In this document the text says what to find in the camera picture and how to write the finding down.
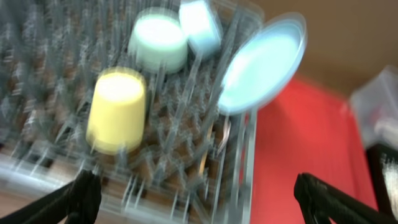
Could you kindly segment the light blue plate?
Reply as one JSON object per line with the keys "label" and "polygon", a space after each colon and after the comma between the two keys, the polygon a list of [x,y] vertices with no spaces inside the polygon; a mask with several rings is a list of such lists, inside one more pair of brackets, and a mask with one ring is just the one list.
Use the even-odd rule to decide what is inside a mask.
{"label": "light blue plate", "polygon": [[307,40],[307,23],[298,12],[265,23],[232,58],[221,82],[220,113],[236,115],[270,103],[297,71]]}

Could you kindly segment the light blue bowl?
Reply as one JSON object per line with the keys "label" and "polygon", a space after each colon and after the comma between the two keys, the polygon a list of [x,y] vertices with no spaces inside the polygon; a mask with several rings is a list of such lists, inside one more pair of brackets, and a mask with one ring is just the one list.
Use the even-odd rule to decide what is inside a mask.
{"label": "light blue bowl", "polygon": [[181,1],[178,15],[181,28],[195,55],[208,58],[220,49],[223,30],[209,1]]}

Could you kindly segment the wooden chopstick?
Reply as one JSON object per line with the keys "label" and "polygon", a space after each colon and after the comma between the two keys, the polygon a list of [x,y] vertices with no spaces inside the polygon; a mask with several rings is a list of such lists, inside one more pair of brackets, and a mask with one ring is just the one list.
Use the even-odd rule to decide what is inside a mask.
{"label": "wooden chopstick", "polygon": [[204,151],[204,153],[203,153],[203,155],[202,155],[202,157],[201,157],[200,166],[199,166],[199,170],[198,170],[198,174],[199,174],[200,176],[203,175],[204,170],[205,170],[205,162],[206,162],[206,157],[207,157],[208,148],[209,148],[208,145],[209,145],[209,143],[210,143],[210,139],[211,139],[211,134],[212,134],[212,132],[213,132],[213,124],[210,125],[210,127],[208,128],[207,134],[206,134],[206,136],[205,136],[205,137],[206,137],[206,140],[207,140],[207,144],[206,144],[205,151]]}

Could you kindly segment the white plastic fork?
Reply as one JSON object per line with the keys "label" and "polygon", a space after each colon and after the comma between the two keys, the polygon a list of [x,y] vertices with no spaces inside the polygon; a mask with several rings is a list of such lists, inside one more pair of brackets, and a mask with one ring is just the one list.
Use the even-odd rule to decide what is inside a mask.
{"label": "white plastic fork", "polygon": [[226,116],[224,118],[224,123],[223,123],[223,135],[221,138],[220,143],[218,144],[218,150],[217,150],[217,155],[219,155],[223,149],[226,147],[226,144],[228,142],[229,134],[231,130],[231,121],[229,120],[229,116]]}

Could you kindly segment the yellow plastic cup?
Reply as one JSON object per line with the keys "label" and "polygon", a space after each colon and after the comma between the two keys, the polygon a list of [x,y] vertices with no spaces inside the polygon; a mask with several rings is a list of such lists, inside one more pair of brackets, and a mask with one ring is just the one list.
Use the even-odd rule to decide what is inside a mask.
{"label": "yellow plastic cup", "polygon": [[115,155],[141,144],[146,120],[146,81],[127,67],[103,70],[95,84],[86,140],[100,153]]}

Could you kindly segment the mint green bowl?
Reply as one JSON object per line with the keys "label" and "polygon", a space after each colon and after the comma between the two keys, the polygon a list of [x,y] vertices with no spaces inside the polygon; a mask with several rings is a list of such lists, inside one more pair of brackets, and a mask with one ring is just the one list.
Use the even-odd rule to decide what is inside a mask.
{"label": "mint green bowl", "polygon": [[180,71],[187,62],[188,39],[177,13],[164,7],[142,10],[134,22],[127,52],[148,72],[156,73],[161,67],[167,74]]}

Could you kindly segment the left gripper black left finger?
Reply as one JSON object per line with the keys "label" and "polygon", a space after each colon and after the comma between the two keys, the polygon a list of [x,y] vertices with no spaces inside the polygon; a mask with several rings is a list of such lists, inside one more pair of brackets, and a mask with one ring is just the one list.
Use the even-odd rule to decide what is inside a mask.
{"label": "left gripper black left finger", "polygon": [[90,170],[56,191],[1,218],[1,223],[94,224],[101,204],[101,179]]}

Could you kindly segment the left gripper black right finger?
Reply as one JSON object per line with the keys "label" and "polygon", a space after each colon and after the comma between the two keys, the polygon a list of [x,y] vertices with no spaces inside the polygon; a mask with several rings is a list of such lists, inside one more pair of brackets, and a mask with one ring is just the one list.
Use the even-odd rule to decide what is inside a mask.
{"label": "left gripper black right finger", "polygon": [[294,197],[306,224],[397,224],[395,218],[379,213],[309,173],[297,176]]}

